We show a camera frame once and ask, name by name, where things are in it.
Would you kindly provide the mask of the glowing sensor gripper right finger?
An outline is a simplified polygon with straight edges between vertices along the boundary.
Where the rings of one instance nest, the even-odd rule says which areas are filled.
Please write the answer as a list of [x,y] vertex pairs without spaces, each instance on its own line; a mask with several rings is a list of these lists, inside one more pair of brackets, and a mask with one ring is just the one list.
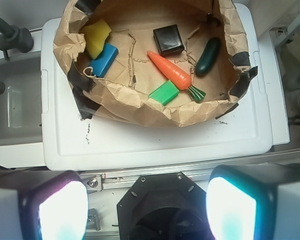
[[300,240],[300,163],[218,165],[206,213],[217,240]]

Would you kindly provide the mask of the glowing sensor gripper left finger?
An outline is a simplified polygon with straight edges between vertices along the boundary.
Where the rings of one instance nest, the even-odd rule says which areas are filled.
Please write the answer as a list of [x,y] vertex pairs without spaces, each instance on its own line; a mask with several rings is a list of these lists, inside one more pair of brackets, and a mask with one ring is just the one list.
[[0,240],[81,240],[87,218],[77,172],[0,170]]

